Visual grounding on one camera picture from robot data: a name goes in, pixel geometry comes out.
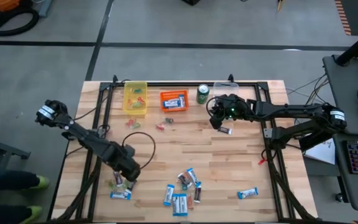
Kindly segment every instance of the black stripe on floor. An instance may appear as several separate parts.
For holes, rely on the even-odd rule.
[[[319,50],[345,51],[349,47],[307,45],[249,45],[249,44],[152,44],[152,43],[102,43],[102,47],[166,48],[166,49],[234,49],[234,50]]]
[[[106,11],[104,12],[103,21],[100,26],[98,38],[96,39],[96,46],[93,49],[91,61],[89,62],[89,67],[88,67],[88,71],[86,72],[85,81],[92,80],[94,67],[96,65],[96,61],[98,60],[101,43],[103,41],[104,33],[106,32],[107,24],[109,22],[110,12],[111,12],[113,2],[114,2],[114,0],[109,0],[107,7],[106,7]]]
[[[8,46],[62,46],[62,47],[94,47],[95,42],[43,42],[43,41],[5,41],[0,40],[0,45]]]

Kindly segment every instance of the orange vacuum hose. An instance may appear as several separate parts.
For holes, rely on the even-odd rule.
[[[20,0],[0,0],[0,11],[9,11],[16,8],[19,4]]]

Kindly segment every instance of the green soda can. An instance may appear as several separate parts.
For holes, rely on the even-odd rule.
[[[209,95],[209,87],[208,87],[208,85],[201,84],[197,88],[197,103],[199,103],[199,104],[206,103],[207,100],[208,100],[208,95]]]

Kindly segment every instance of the clear plastic container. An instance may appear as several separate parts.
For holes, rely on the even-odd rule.
[[[137,115],[147,112],[147,82],[125,82],[122,110]]]
[[[230,94],[238,95],[239,85],[230,81],[218,81],[214,83],[213,96],[221,96]]]

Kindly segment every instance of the orange basket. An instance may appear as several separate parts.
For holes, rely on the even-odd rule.
[[[167,100],[172,100],[175,98],[179,98],[179,95],[185,96],[185,107],[182,108],[164,108],[163,103]],[[160,93],[160,106],[161,110],[164,112],[174,112],[174,111],[186,111],[189,108],[189,99],[187,97],[187,91],[186,90],[180,90],[180,91],[167,91],[167,92],[161,92]]]

